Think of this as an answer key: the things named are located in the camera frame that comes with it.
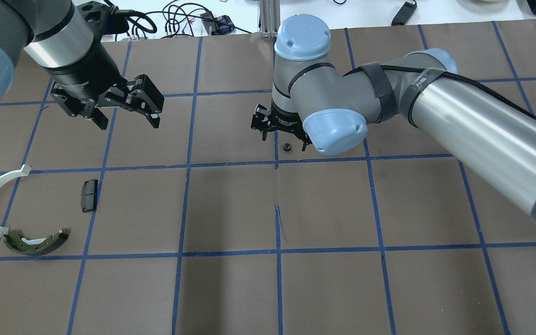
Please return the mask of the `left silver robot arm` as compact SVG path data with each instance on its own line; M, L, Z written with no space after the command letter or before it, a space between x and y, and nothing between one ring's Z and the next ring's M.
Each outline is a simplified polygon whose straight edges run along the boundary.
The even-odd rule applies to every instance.
M145 13L112 2L0 0L0 102L12 87L26 52L53 80L51 97L70 117L83 117L105 130L102 108L122 108L160 125L164 97L144 74L125 79L101 42L105 34L128 31Z

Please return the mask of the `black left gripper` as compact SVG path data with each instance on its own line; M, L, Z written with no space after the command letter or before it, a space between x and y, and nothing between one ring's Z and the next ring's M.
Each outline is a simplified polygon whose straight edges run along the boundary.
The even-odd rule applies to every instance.
M144 116L151 127L160 126L165 98L146 75L125 79L102 44L94 44L80 60L50 69L54 81L50 95L68 116L81 116L106 131L102 107L119 107Z

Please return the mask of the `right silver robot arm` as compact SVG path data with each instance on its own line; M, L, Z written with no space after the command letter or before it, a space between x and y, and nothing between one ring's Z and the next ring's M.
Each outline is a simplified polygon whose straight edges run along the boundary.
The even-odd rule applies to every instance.
M322 155L356 147L368 125L402 115L536 223L536 116L459 74L444 49L415 51L341 76L330 61L330 29L310 14L280 25L270 107L251 129L293 134Z

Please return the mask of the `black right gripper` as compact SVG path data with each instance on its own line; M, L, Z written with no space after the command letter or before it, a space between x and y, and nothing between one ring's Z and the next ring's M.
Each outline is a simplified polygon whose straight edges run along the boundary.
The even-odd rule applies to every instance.
M262 104L255 107L251 121L251 129L261 132L262 141L266 141L269 132L283 131L294 135L303 141L301 151L306 151L310 136L304 131L302 120L298 113L285 112L276 104L267 109Z

